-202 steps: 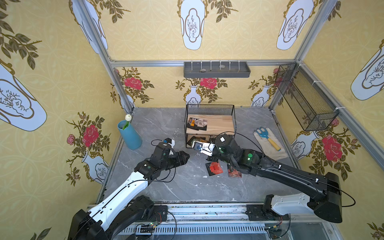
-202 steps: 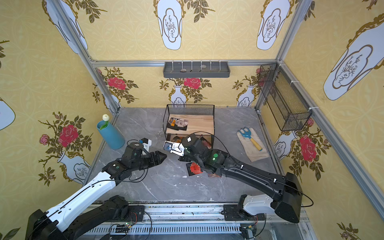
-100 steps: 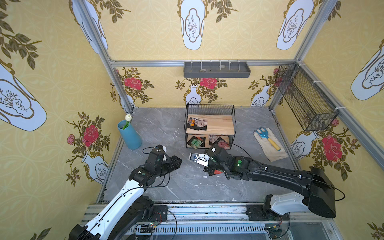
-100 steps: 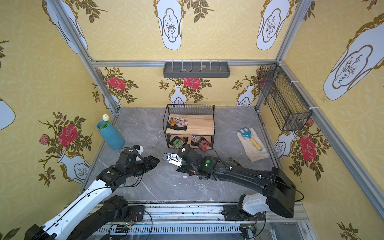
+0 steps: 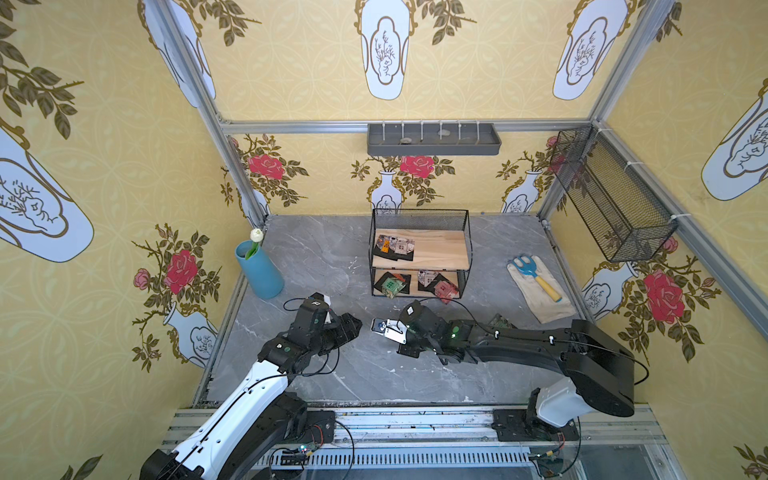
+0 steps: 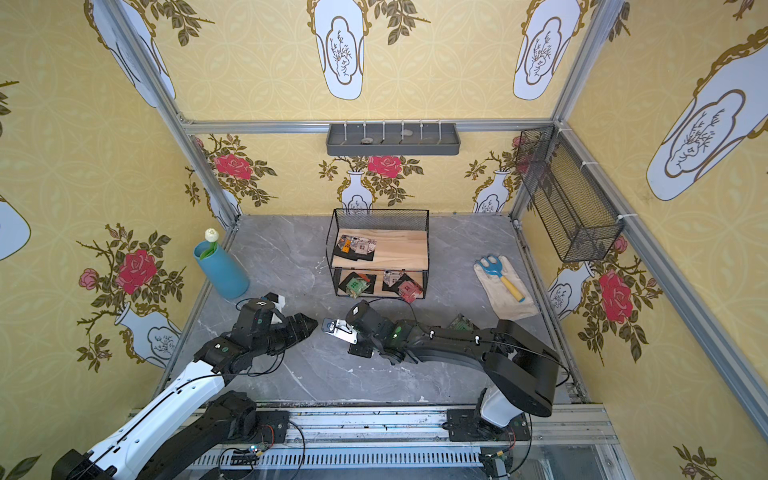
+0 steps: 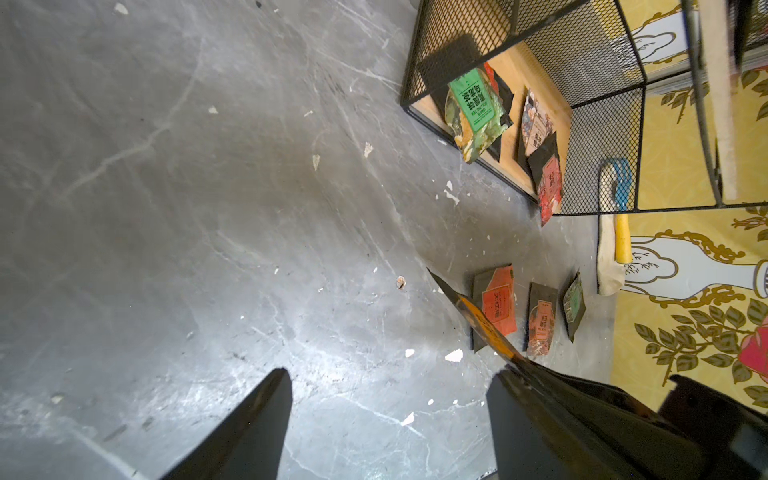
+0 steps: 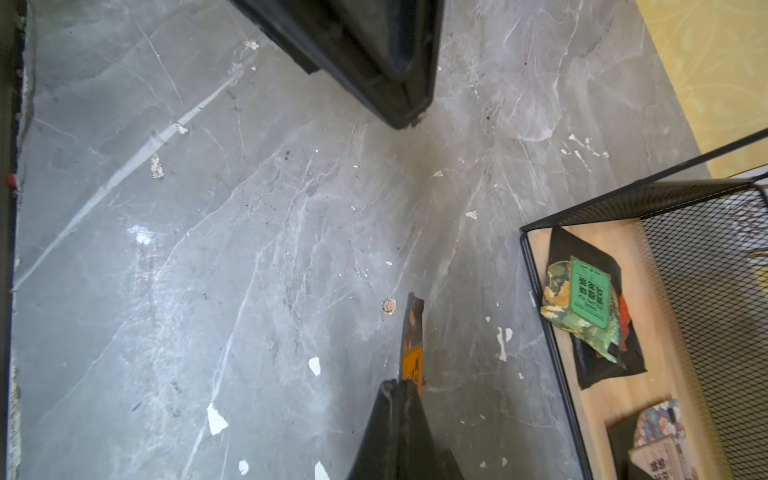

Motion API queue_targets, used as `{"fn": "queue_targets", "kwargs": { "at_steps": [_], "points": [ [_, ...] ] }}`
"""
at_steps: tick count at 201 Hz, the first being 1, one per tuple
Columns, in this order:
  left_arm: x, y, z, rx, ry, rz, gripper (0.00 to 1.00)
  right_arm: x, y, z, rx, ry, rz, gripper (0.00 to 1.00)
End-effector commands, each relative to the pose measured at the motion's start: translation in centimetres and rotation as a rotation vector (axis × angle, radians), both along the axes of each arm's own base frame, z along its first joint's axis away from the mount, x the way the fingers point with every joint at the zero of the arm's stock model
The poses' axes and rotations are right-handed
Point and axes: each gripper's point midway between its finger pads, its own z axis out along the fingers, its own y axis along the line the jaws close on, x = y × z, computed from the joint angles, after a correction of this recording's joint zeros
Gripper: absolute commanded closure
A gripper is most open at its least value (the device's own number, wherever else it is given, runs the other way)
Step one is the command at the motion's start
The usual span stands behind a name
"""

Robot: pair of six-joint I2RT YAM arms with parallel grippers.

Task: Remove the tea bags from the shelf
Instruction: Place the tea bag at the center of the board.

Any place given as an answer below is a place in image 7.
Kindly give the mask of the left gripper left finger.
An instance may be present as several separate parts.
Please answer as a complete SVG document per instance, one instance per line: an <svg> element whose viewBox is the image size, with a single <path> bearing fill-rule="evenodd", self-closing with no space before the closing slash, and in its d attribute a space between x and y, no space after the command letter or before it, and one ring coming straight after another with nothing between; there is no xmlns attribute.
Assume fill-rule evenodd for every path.
<svg viewBox="0 0 768 480"><path fill-rule="evenodd" d="M285 368L262 382L166 479L275 479L292 409L292 382Z"/></svg>

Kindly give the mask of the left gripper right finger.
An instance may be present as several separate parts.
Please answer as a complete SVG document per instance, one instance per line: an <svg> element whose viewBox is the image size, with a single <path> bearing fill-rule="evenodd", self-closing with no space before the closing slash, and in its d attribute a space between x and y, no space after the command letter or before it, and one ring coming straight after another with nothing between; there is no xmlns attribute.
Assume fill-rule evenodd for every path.
<svg viewBox="0 0 768 480"><path fill-rule="evenodd" d="M512 363L486 394L501 479L698 479L704 449L623 390Z"/></svg>

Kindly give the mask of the red house tea bag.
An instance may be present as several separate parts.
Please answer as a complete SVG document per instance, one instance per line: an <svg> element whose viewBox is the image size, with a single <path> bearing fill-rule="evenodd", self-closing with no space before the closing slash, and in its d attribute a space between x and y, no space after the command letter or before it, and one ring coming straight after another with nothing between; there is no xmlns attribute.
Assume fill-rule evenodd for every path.
<svg viewBox="0 0 768 480"><path fill-rule="evenodd" d="M546 356L556 327L558 290L532 282L529 290L526 353Z"/></svg>

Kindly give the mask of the green tea bag top shelf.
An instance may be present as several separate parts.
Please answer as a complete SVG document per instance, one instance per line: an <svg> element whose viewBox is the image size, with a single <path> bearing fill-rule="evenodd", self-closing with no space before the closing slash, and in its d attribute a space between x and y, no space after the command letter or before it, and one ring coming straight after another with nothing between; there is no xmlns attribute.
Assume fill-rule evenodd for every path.
<svg viewBox="0 0 768 480"><path fill-rule="evenodd" d="M562 308L569 340L574 343L576 332L586 314L586 304L581 273L577 272L566 288L562 298Z"/></svg>

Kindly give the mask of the orange black tea bag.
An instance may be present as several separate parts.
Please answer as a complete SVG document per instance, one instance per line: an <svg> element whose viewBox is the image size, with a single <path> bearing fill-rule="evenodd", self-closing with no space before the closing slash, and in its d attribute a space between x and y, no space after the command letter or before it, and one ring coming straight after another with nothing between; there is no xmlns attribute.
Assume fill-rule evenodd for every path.
<svg viewBox="0 0 768 480"><path fill-rule="evenodd" d="M521 353L501 334L501 332L485 316L483 311L477 308L468 297L456 292L448 283L430 269L428 269L428 272L443 291L444 295L462 314L473 331L476 332L495 353L508 363L524 359Z"/></svg>

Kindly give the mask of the red label tea bag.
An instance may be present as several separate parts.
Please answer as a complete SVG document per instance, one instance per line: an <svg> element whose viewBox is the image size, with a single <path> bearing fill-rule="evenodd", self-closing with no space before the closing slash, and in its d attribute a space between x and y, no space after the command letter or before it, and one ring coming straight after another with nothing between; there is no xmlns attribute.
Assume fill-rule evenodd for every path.
<svg viewBox="0 0 768 480"><path fill-rule="evenodd" d="M473 281L472 301L502 335L517 331L514 267L511 264L477 274Z"/></svg>

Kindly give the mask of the red floral tea bag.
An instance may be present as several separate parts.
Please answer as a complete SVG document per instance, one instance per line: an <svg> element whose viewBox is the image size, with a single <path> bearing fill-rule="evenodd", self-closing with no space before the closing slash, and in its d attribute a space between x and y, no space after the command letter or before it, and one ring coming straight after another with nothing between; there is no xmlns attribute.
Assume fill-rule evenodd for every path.
<svg viewBox="0 0 768 480"><path fill-rule="evenodd" d="M541 227L561 212L563 178L557 144L557 133L549 134L527 157L527 164L538 196Z"/></svg>

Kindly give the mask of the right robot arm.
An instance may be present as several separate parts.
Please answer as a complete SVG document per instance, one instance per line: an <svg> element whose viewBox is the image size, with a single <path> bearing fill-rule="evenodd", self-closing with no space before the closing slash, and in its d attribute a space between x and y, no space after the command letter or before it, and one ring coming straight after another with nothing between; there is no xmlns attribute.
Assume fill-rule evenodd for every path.
<svg viewBox="0 0 768 480"><path fill-rule="evenodd" d="M767 416L688 377L675 387L659 414L703 449L700 479L765 479Z"/></svg>

